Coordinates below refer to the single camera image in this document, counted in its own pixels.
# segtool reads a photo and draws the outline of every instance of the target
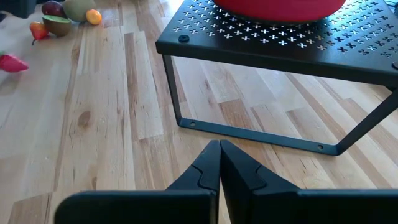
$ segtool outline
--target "bolt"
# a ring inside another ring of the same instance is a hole
[[[182,43],[186,43],[189,41],[189,36],[188,35],[181,35],[178,37],[178,41]]]

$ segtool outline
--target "sliced kiwi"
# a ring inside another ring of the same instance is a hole
[[[43,23],[45,29],[57,37],[67,35],[72,27],[72,23],[69,19],[58,17],[58,16],[43,16]]]

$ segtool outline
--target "red bowl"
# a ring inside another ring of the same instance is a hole
[[[335,13],[345,0],[213,0],[235,16],[259,22],[313,22]]]

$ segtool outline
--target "wood knot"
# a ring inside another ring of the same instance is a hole
[[[77,125],[81,128],[87,128],[88,127],[88,122],[90,121],[91,117],[91,112],[90,111],[84,111],[80,116],[77,121]]]

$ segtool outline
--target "orange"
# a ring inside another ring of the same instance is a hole
[[[93,25],[98,25],[101,23],[102,16],[101,13],[95,9],[90,9],[86,12],[87,21]]]

